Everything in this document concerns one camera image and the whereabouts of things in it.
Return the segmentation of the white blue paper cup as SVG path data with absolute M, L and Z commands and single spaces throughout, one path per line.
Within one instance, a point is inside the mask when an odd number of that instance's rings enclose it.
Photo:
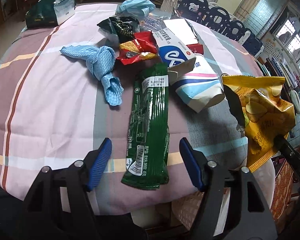
M 194 69 L 177 78 L 173 89 L 183 103 L 199 113 L 219 104 L 225 98 L 218 74 L 202 54 L 196 54 Z

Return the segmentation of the stack of books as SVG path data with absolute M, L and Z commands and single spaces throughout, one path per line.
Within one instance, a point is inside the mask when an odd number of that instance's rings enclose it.
M 277 60 L 275 57 L 262 57 L 258 56 L 257 61 L 261 64 L 262 71 L 265 75 L 280 76 L 286 79 L 285 86 L 288 90 L 300 90 L 300 83 L 288 65 L 281 59 Z

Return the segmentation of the white medicine box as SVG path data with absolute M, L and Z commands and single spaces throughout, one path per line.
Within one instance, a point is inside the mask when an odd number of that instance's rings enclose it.
M 168 68 L 170 84 L 194 69 L 196 56 L 188 47 L 198 40 L 188 22 L 183 19 L 163 20 L 163 28 L 153 36 L 159 48 L 159 56 Z

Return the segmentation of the yellow chip bag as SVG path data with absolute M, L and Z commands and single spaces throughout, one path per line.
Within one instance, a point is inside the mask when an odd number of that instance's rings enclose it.
M 277 153 L 274 138 L 295 126 L 294 105 L 280 98 L 285 78 L 222 75 L 230 113 L 248 139 L 247 167 L 255 172 Z

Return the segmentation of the blue cloth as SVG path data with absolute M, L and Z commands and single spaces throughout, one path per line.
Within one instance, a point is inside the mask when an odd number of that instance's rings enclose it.
M 61 54 L 72 59 L 84 60 L 89 72 L 101 81 L 106 102 L 110 106 L 122 104 L 124 88 L 118 77 L 113 75 L 115 51 L 108 46 L 100 48 L 88 45 L 67 46 Z

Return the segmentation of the green tissue box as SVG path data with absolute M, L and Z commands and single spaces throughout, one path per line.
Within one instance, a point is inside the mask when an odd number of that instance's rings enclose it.
M 27 29 L 56 27 L 75 14 L 75 0 L 39 0 L 25 14 Z

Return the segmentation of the green wafer wrapper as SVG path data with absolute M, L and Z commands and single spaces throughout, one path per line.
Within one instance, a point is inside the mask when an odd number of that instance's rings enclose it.
M 126 172 L 121 180 L 128 186 L 156 190 L 169 181 L 168 85 L 164 63 L 156 63 L 136 76 L 127 136 Z

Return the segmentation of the red yellow snack wrapper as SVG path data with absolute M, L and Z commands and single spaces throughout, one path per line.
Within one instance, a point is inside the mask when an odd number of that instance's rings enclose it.
M 134 39 L 119 45 L 117 59 L 124 65 L 150 60 L 158 55 L 157 43 L 151 31 L 134 34 Z

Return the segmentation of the grey green cushion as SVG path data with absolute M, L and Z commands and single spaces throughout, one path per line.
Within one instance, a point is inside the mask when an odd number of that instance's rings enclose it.
M 295 90 L 291 90 L 289 94 L 291 102 L 294 105 L 295 113 L 300 114 L 300 98 L 298 96 L 298 93 Z

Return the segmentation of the light blue face mask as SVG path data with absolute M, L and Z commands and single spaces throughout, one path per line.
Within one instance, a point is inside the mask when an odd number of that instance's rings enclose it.
M 150 0 L 126 0 L 117 6 L 115 15 L 133 16 L 144 20 L 155 9 L 155 4 Z

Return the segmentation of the dark green wrapper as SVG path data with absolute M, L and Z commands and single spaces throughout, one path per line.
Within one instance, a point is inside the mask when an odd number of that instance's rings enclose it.
M 121 44 L 135 38 L 140 31 L 139 21 L 132 16 L 112 16 L 97 24 L 100 32 L 113 44 Z

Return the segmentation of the white lined trash bin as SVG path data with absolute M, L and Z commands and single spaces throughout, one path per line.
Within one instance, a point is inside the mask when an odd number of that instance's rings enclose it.
M 273 162 L 269 159 L 265 164 L 257 169 L 253 173 L 253 175 L 263 192 L 268 206 L 271 206 L 275 189 L 275 168 Z M 230 194 L 231 189 L 225 188 L 218 222 L 214 232 L 215 236 L 221 234 L 224 230 L 226 219 L 228 216 Z M 177 220 L 179 220 L 179 222 L 181 222 L 183 226 L 185 226 L 187 230 L 190 230 L 192 227 L 203 196 L 204 194 L 198 191 L 172 202 L 173 214 L 175 215 Z

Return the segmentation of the plaid tablecloth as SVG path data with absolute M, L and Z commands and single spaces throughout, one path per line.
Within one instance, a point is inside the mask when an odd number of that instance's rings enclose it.
M 122 104 L 110 107 L 103 87 L 85 63 L 61 54 L 70 45 L 99 45 L 98 23 L 115 14 L 113 3 L 84 4 L 58 27 L 26 30 L 0 61 L 0 186 L 23 199 L 43 166 L 68 167 L 109 138 L 113 149 L 101 183 L 93 194 L 98 215 L 121 215 L 166 203 L 196 191 L 179 154 L 179 141 L 227 168 L 247 156 L 247 139 L 237 130 L 226 101 L 194 112 L 174 91 L 169 93 L 169 182 L 157 190 L 122 183 L 126 170 L 129 116 L 136 74 L 149 61 L 117 65 L 124 88 Z

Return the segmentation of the navy white baby fence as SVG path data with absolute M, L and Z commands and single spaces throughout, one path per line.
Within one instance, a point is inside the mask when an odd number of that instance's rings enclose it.
M 244 24 L 220 6 L 207 0 L 163 0 L 160 7 L 173 18 L 186 18 L 202 24 L 227 38 L 240 43 L 248 53 L 257 57 L 264 49 L 263 43 Z

